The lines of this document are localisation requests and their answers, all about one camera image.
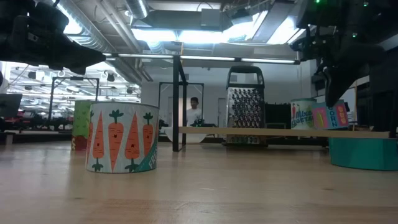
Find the wooden plank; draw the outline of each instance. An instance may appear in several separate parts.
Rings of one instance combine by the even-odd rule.
[[[311,136],[311,137],[331,137],[331,138],[373,138],[373,139],[389,138],[388,132],[370,132],[370,131],[179,127],[179,132],[187,134],[238,134],[238,135],[256,135],[256,136]]]

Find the white shirt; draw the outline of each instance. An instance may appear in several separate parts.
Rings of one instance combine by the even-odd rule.
[[[195,122],[196,119],[201,118],[201,109],[189,109],[187,110],[187,126],[190,126]]]

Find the person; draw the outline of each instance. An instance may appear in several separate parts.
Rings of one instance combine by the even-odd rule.
[[[199,100],[197,97],[191,98],[191,109],[187,110],[187,126],[190,126],[196,119],[201,119],[201,109],[198,108]]]

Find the man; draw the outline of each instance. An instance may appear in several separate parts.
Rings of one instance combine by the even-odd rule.
[[[190,126],[196,119],[201,119],[201,109],[198,108],[199,100],[197,97],[191,98],[191,109],[187,110],[187,126]]]

